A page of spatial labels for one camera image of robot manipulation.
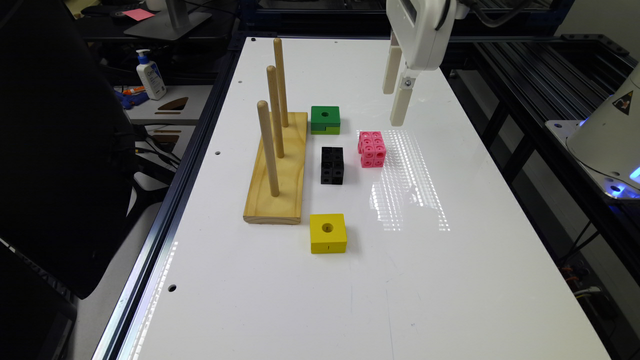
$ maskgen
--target bottle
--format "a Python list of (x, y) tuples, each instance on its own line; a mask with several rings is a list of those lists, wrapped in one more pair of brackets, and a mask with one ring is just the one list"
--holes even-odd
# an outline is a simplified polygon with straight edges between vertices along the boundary
[(138, 61), (140, 61), (136, 71), (147, 91), (147, 95), (149, 95), (149, 99), (160, 100), (167, 93), (167, 88), (164, 86), (164, 81), (162, 81), (158, 65), (153, 61), (149, 61), (145, 55), (149, 51), (149, 49), (136, 50), (138, 52)]

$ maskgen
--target wooden base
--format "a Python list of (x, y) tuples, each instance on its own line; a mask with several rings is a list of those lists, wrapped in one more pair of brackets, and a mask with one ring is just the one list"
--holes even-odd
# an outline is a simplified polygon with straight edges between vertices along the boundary
[(289, 126), (282, 128), (284, 158), (276, 157), (280, 195), (271, 196), (262, 139), (253, 167), (251, 186), (244, 207), (250, 224), (296, 225), (300, 223), (304, 180), (307, 113), (289, 113)]

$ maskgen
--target yellow block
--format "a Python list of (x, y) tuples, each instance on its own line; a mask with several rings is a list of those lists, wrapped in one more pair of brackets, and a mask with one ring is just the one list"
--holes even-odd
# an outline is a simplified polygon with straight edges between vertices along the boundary
[(347, 251), (347, 228), (343, 214), (311, 215), (310, 230), (312, 254)]
[(271, 196), (262, 140), (253, 167), (251, 186), (244, 207), (250, 224), (295, 225), (300, 223), (307, 113), (289, 113), (289, 126), (282, 128), (284, 158), (276, 157), (280, 195)]

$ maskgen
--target paper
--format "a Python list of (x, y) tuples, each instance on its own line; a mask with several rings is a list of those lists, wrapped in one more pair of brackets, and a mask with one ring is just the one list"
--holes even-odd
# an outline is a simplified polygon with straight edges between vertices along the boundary
[(141, 20), (148, 19), (150, 17), (155, 16), (155, 14), (152, 14), (147, 10), (142, 10), (142, 9), (123, 11), (122, 13), (136, 21), (141, 21)]

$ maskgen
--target black block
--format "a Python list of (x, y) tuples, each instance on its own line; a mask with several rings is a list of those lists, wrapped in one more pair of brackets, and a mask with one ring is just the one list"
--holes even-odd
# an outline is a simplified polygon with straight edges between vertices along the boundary
[(323, 147), (321, 163), (321, 184), (342, 185), (344, 180), (344, 159), (342, 148)]

